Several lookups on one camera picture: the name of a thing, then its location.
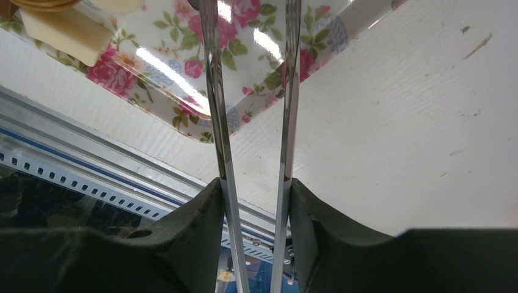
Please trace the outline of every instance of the pink rose pattern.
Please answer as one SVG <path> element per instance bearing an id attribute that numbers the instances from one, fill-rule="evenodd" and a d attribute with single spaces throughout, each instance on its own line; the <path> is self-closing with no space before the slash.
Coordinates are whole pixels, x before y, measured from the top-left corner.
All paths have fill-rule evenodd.
<path id="1" fill-rule="evenodd" d="M 187 76 L 199 78 L 203 73 L 203 64 L 199 60 L 187 60 L 184 69 Z"/>
<path id="2" fill-rule="evenodd" d="M 219 18 L 219 30 L 220 30 L 220 46 L 226 50 L 228 50 L 227 46 L 233 40 L 236 40 L 238 35 L 238 27 L 240 29 L 244 29 L 249 25 L 249 22 L 252 20 L 259 19 L 258 17 L 261 15 L 261 0 L 223 0 L 232 8 L 232 22 L 224 20 L 223 18 Z M 188 29 L 190 29 L 193 33 L 196 34 L 198 40 L 203 42 L 203 33 L 202 33 L 202 24 L 201 18 L 198 12 L 196 12 L 187 2 L 187 0 L 175 0 L 174 2 L 174 10 L 175 15 L 180 17 L 181 20 L 187 22 Z M 328 5 L 321 5 L 314 10 L 317 15 L 327 15 L 330 7 Z M 117 65 L 114 62 L 114 57 L 117 54 L 117 50 L 112 46 L 108 47 L 108 50 L 101 56 L 101 60 L 99 60 L 95 66 L 92 68 L 88 68 L 87 78 L 93 80 L 94 82 L 100 84 L 104 88 L 110 90 L 112 93 L 115 93 L 117 96 L 128 99 L 128 91 L 136 86 L 137 77 L 126 71 L 120 65 Z M 301 49 L 301 81 L 306 80 L 309 76 L 318 70 L 323 64 L 316 63 L 314 54 L 310 52 L 309 49 Z M 189 76 L 194 79 L 198 79 L 203 75 L 204 65 L 200 61 L 199 57 L 192 57 L 191 59 L 184 61 L 184 73 L 186 76 Z M 284 72 L 284 65 L 281 66 L 282 73 Z M 270 108 L 273 104 L 275 104 L 279 97 L 276 96 L 276 91 L 270 91 L 267 94 L 263 94 L 260 92 L 256 92 L 250 87 L 242 88 L 243 94 L 246 96 L 266 96 L 264 100 L 264 108 Z M 198 102 L 191 96 L 184 97 L 183 100 L 178 104 L 177 114 L 182 116 L 187 116 L 191 118 L 191 121 L 197 124 L 197 117 L 199 117 L 200 113 L 195 110 L 196 105 L 199 105 Z M 243 123 L 249 123 L 252 119 L 252 112 L 250 109 L 245 111 L 245 114 L 242 115 L 241 121 Z M 178 124 L 187 124 L 182 119 L 178 121 Z"/>
<path id="3" fill-rule="evenodd" d="M 249 87 L 243 87 L 242 91 L 243 91 L 243 94 L 245 94 L 246 96 L 250 96 L 250 95 L 254 94 L 254 90 L 252 90 Z"/>
<path id="4" fill-rule="evenodd" d="M 317 14 L 324 15 L 327 12 L 329 12 L 329 9 L 331 9 L 331 6 L 329 6 L 329 5 L 322 5 L 322 6 L 318 7 L 315 10 L 316 10 Z"/>
<path id="5" fill-rule="evenodd" d="M 226 47 L 229 41 L 232 41 L 238 35 L 236 25 L 229 23 L 221 17 L 218 17 L 219 26 L 219 46 Z M 198 35 L 198 40 L 203 43 L 202 18 L 199 14 L 194 15 L 189 21 L 189 28 Z"/>
<path id="6" fill-rule="evenodd" d="M 86 78 L 127 100 L 128 91 L 137 84 L 137 77 L 113 61 L 116 53 L 117 50 L 110 45 L 101 60 L 88 68 Z"/>
<path id="7" fill-rule="evenodd" d="M 188 20 L 196 14 L 187 0 L 175 0 L 175 13 L 182 20 Z"/>
<path id="8" fill-rule="evenodd" d="M 261 0 L 227 0 L 232 7 L 232 18 L 237 20 L 241 28 L 245 28 L 250 20 L 254 20 L 261 12 Z"/>
<path id="9" fill-rule="evenodd" d="M 315 64 L 315 59 L 309 54 L 308 49 L 301 50 L 301 82 L 309 78 L 311 67 Z"/>

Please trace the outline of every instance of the blue pattern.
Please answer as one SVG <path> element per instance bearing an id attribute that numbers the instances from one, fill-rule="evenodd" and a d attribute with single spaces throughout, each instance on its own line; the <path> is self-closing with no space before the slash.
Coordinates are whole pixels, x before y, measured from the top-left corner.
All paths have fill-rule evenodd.
<path id="1" fill-rule="evenodd" d="M 169 66 L 169 68 L 176 71 L 178 74 L 181 74 L 182 66 L 180 63 L 178 63 L 178 61 L 169 60 L 169 61 L 167 61 L 167 66 Z M 172 85 L 175 83 L 173 80 L 171 80 L 171 78 L 168 78 L 164 73 L 162 73 L 161 71 L 158 71 L 153 65 L 151 65 L 149 63 L 146 63 L 144 69 L 146 72 L 153 73 L 152 75 L 149 76 L 149 79 L 152 82 L 154 82 L 155 84 Z"/>
<path id="2" fill-rule="evenodd" d="M 84 4 L 86 4 L 86 6 L 90 7 L 91 9 L 100 10 L 97 6 L 93 5 L 89 0 L 82 0 L 82 2 Z"/>
<path id="3" fill-rule="evenodd" d="M 333 18 L 326 27 L 331 30 L 327 39 L 327 45 L 331 48 L 331 51 L 338 54 L 345 50 L 349 45 L 349 35 L 341 18 Z"/>
<path id="4" fill-rule="evenodd" d="M 231 132 L 236 132 L 240 129 L 238 111 L 236 110 L 236 108 L 231 107 L 229 105 L 227 105 L 226 109 L 227 109 L 228 130 Z M 197 125 L 211 128 L 212 122 L 211 122 L 211 120 L 200 119 L 200 121 L 198 121 Z"/>

